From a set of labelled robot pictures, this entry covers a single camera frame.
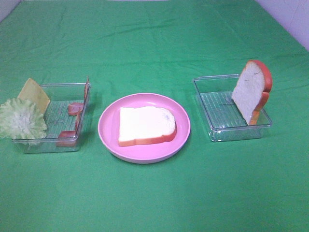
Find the toy bread slice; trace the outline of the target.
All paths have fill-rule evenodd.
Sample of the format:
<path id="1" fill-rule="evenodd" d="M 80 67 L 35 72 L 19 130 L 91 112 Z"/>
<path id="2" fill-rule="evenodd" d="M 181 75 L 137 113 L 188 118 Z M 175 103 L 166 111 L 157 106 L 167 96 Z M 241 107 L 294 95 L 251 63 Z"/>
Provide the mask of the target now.
<path id="1" fill-rule="evenodd" d="M 150 145 L 172 141 L 177 133 L 176 120 L 166 108 L 121 107 L 118 144 Z"/>
<path id="2" fill-rule="evenodd" d="M 269 99 L 272 88 L 271 72 L 265 63 L 249 60 L 232 92 L 232 100 L 248 125 L 255 125 L 260 111 Z"/>

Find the toy bacon strip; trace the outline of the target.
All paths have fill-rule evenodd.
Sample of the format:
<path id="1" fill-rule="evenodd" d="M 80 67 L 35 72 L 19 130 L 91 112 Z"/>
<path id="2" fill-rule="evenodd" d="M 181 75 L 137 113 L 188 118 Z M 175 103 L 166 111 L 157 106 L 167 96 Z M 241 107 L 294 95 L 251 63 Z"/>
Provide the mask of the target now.
<path id="1" fill-rule="evenodd" d="M 88 89 L 89 89 L 89 77 L 87 77 L 86 83 L 84 86 L 84 102 L 83 103 L 72 102 L 68 105 L 68 114 L 70 116 L 77 116 L 83 111 L 84 105 L 86 103 L 86 98 L 88 95 Z"/>
<path id="2" fill-rule="evenodd" d="M 57 147 L 74 147 L 77 144 L 77 132 L 78 126 L 81 119 L 81 113 L 78 113 L 75 119 L 75 127 L 74 130 L 63 130 L 56 142 Z"/>

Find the yellow toy cheese slice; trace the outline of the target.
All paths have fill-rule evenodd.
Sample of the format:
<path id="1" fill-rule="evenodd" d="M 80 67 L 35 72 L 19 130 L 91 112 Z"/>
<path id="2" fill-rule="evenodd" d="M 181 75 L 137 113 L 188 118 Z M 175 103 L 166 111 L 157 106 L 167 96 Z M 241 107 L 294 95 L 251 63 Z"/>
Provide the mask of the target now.
<path id="1" fill-rule="evenodd" d="M 31 100 L 36 104 L 39 111 L 44 115 L 50 99 L 41 86 L 34 81 L 32 78 L 29 78 L 23 88 L 21 89 L 18 98 L 22 100 Z"/>

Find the green toy lettuce leaf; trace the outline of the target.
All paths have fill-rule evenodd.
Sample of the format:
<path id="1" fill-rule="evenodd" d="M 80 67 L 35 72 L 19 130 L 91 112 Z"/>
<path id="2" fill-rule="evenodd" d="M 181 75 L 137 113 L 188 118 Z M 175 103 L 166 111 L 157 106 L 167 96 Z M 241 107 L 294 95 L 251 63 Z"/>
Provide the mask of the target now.
<path id="1" fill-rule="evenodd" d="M 0 105 L 0 137 L 13 140 L 43 139 L 47 125 L 31 100 L 8 99 Z"/>

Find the pink round plate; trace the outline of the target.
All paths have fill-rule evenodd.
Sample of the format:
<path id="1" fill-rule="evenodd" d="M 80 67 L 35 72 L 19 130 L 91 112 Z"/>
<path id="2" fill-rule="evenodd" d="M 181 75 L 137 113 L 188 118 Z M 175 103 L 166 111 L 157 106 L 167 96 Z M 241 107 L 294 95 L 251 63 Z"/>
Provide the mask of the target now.
<path id="1" fill-rule="evenodd" d="M 177 133 L 170 142 L 152 145 L 118 145 L 120 108 L 156 106 L 169 109 L 175 119 Z M 139 164 L 156 163 L 176 154 L 190 135 L 190 118 L 185 109 L 173 99 L 156 93 L 136 93 L 122 97 L 110 104 L 98 121 L 98 135 L 106 148 L 116 157 Z"/>

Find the clear right plastic tray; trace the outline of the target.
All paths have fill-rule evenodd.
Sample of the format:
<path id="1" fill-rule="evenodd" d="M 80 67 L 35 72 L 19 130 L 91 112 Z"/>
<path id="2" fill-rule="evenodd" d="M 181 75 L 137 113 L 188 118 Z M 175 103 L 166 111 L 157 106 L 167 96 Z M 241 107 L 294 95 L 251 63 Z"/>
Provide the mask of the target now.
<path id="1" fill-rule="evenodd" d="M 213 142 L 258 139 L 269 134 L 272 121 L 260 111 L 257 124 L 247 125 L 231 98 L 239 74 L 203 76 L 193 79 L 196 100 Z"/>

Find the clear plastic tray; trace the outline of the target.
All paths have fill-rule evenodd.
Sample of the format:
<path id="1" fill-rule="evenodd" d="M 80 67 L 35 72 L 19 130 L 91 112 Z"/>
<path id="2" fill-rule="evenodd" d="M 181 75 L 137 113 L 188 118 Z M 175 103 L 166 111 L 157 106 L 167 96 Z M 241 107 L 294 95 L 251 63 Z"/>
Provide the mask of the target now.
<path id="1" fill-rule="evenodd" d="M 52 153 L 78 151 L 86 138 L 89 118 L 89 98 L 91 84 L 89 83 L 88 95 L 77 132 L 77 144 L 74 147 L 57 147 L 56 142 L 62 131 L 73 131 L 76 116 L 68 114 L 68 105 L 72 102 L 84 102 L 85 83 L 61 83 L 41 85 L 50 98 L 50 103 L 44 113 L 47 125 L 46 137 L 43 139 L 12 140 L 13 144 L 23 153 Z"/>
<path id="2" fill-rule="evenodd" d="M 239 74 L 203 76 L 193 79 L 196 100 L 213 142 L 258 139 L 269 134 L 272 121 L 260 111 L 257 124 L 247 125 L 231 98 Z"/>

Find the green tablecloth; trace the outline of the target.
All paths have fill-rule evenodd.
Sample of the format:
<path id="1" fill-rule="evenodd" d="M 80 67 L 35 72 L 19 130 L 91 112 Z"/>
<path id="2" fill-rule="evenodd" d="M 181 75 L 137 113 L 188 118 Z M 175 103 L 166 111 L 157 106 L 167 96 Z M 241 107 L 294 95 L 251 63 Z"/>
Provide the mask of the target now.
<path id="1" fill-rule="evenodd" d="M 192 80 L 263 61 L 273 86 L 261 139 L 214 143 Z M 306 232 L 309 54 L 253 0 L 23 1 L 0 25 L 0 100 L 24 82 L 89 78 L 89 136 L 69 153 L 0 142 L 3 232 Z M 98 120 L 137 92 L 188 112 L 185 146 L 136 165 L 102 144 Z"/>

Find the clear left plastic tray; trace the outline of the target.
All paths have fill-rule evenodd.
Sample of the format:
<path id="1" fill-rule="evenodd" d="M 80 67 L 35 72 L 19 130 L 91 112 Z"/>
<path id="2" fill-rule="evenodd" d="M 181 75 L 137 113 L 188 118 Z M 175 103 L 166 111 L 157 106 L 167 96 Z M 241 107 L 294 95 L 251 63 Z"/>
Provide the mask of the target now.
<path id="1" fill-rule="evenodd" d="M 57 147 L 56 142 L 62 131 L 73 131 L 76 116 L 68 114 L 68 105 L 72 102 L 84 102 L 85 83 L 61 83 L 41 85 L 50 98 L 50 103 L 44 113 L 47 125 L 46 137 L 43 139 L 12 140 L 13 144 L 23 153 L 52 153 L 78 151 L 86 138 L 89 118 L 89 98 L 91 84 L 89 83 L 88 95 L 77 132 L 77 144 L 74 147 Z"/>

